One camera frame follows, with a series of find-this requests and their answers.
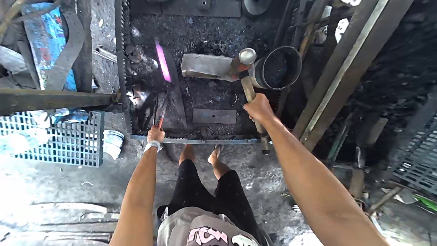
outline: white wrist bandage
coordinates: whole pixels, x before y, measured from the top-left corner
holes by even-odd
[[[162,149],[161,143],[156,141],[156,140],[153,140],[153,141],[150,141],[149,143],[147,143],[146,148],[144,149],[144,152],[146,152],[148,149],[150,149],[150,147],[158,148],[157,152],[159,152]]]

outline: concrete floor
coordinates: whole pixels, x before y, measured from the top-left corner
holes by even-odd
[[[97,45],[115,52],[114,3],[113,0],[92,0],[93,48]],[[112,93],[118,88],[116,65],[99,56],[93,56],[94,75],[99,85],[97,92]],[[105,129],[127,131],[123,114],[105,114]],[[49,163],[29,163],[22,160],[7,160],[0,163],[0,234],[20,230],[56,231],[100,231],[111,232],[115,223],[87,225],[56,225],[77,223],[82,211],[37,211],[28,212],[28,205],[46,202],[84,202],[105,206],[108,212],[119,212],[126,186],[131,174],[142,156],[144,144],[125,139],[122,152],[117,160],[105,154],[103,165],[99,168],[57,165]],[[172,153],[177,156],[182,145],[176,145]],[[211,192],[217,180],[207,157],[212,146],[195,146],[196,166],[205,187]],[[293,209],[292,198],[287,196],[284,178],[275,154],[263,156],[259,145],[226,146],[221,159],[240,176],[246,196],[252,206],[257,223],[271,236],[275,245],[321,245],[302,213]],[[165,151],[158,154],[155,208],[167,204],[173,193],[177,179],[177,163],[171,161]],[[412,245],[429,245],[423,237],[413,237],[415,232],[408,229],[392,228],[390,236]],[[417,224],[406,225],[419,227]],[[49,245],[37,243],[14,243],[10,245]]]

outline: grey t-shirt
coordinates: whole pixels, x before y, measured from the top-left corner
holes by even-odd
[[[165,219],[158,229],[158,246],[260,246],[224,214],[185,207]]]

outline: green object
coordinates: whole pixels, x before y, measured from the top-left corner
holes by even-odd
[[[437,212],[437,204],[434,201],[431,201],[428,198],[423,197],[423,196],[418,195],[418,194],[415,194],[414,198],[416,198],[419,202],[422,202],[423,204],[425,204],[428,208]]]

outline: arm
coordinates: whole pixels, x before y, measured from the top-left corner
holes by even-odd
[[[270,134],[285,183],[323,245],[388,246],[346,188],[274,116],[265,95],[244,109]]]
[[[164,131],[152,127],[147,141],[162,142]],[[121,204],[120,219],[110,245],[153,245],[153,196],[156,179],[156,147],[149,148],[132,174]]]

